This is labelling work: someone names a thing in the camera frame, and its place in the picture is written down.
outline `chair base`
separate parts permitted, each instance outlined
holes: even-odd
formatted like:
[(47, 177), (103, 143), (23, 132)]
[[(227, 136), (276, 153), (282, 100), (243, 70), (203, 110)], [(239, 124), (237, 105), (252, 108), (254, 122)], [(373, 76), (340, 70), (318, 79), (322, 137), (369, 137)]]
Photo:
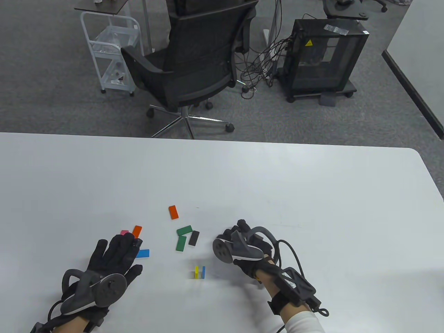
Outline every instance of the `chair base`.
[(199, 121), (205, 121), (205, 122), (210, 122), (210, 123), (225, 124), (225, 131), (226, 132), (231, 133), (231, 132), (234, 131), (234, 125), (232, 123), (228, 122), (228, 121), (219, 120), (219, 119), (212, 119), (212, 118), (205, 118), (205, 117), (198, 117), (198, 116), (195, 116), (195, 115), (190, 115), (189, 114), (189, 110), (191, 109), (191, 107), (192, 106), (181, 107), (181, 108), (179, 108), (179, 112), (169, 112), (169, 111), (167, 111), (163, 107), (158, 107), (158, 106), (155, 106), (155, 105), (150, 105), (150, 108), (147, 111), (147, 117), (148, 118), (153, 118), (154, 117), (154, 110), (162, 111), (164, 113), (167, 113), (169, 115), (174, 115), (174, 116), (177, 117), (171, 123), (169, 123), (164, 128), (162, 128), (160, 131), (158, 131), (156, 134), (154, 134), (152, 136), (152, 138), (159, 137), (159, 135), (163, 134), (164, 132), (166, 132), (167, 130), (172, 128), (174, 125), (177, 125), (181, 121), (184, 121), (185, 124), (186, 124), (186, 129), (188, 130), (188, 133), (190, 134), (190, 137), (192, 139), (194, 139), (194, 132), (193, 132), (193, 129), (191, 128), (190, 119), (199, 120)]

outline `white table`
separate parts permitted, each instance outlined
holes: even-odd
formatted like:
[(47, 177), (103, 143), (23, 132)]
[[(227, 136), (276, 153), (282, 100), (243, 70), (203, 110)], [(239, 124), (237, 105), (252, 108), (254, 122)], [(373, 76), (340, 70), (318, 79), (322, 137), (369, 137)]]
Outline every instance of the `white table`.
[(443, 199), (413, 150), (2, 133), (0, 159), (3, 332), (45, 322), (65, 270), (139, 224), (151, 257), (98, 332), (274, 333), (266, 291), (212, 253), (239, 218), (293, 244), (326, 332), (444, 327)]

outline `hand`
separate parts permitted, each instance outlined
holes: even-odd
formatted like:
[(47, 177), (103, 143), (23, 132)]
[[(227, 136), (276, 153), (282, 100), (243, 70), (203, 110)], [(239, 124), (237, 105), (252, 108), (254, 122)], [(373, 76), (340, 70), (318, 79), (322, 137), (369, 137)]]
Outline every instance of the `hand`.
[[(92, 270), (105, 277), (109, 274), (119, 273), (125, 276), (127, 285), (134, 281), (142, 273), (142, 265), (131, 266), (139, 253), (142, 240), (135, 239), (131, 233), (124, 235), (115, 235), (109, 243), (106, 239), (100, 239), (91, 255), (87, 270)], [(67, 299), (74, 294), (77, 283), (69, 286), (63, 293), (62, 300)], [(99, 308), (93, 306), (77, 313), (78, 316), (87, 319), (90, 323), (85, 332), (90, 332), (94, 326), (100, 326), (103, 318), (108, 313), (108, 307)]]
[[(231, 234), (236, 230), (241, 232), (242, 234), (245, 234), (248, 231), (250, 231), (251, 228), (248, 226), (248, 224), (245, 222), (245, 220), (239, 220), (237, 225), (233, 226), (233, 228), (231, 228), (231, 229), (226, 229), (222, 235), (218, 236), (218, 238), (225, 239), (225, 240), (231, 242), (232, 241)], [(264, 253), (264, 259), (259, 260), (259, 261), (235, 259), (233, 261), (233, 263), (236, 266), (239, 266), (242, 269), (242, 271), (246, 275), (248, 275), (250, 278), (256, 278), (256, 271), (259, 267), (261, 267), (263, 265), (270, 265), (267, 262), (269, 259), (265, 259), (265, 257), (271, 257), (271, 250), (273, 247), (257, 235), (254, 235), (253, 237), (251, 237), (247, 241), (247, 244), (259, 248)]]

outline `gray wall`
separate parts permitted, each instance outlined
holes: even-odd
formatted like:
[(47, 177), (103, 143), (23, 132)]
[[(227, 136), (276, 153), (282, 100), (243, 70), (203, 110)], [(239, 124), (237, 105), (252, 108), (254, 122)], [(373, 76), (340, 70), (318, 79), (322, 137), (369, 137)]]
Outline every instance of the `gray wall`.
[(444, 0), (413, 0), (388, 53), (444, 124)]

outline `circular tracker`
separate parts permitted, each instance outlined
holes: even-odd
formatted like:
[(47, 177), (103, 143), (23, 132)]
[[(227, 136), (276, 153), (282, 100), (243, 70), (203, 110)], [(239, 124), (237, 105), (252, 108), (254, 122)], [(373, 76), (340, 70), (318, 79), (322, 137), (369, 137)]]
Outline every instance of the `circular tracker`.
[(233, 262), (233, 257), (231, 256), (231, 251), (228, 245), (218, 238), (213, 241), (213, 252), (220, 261), (227, 264)]

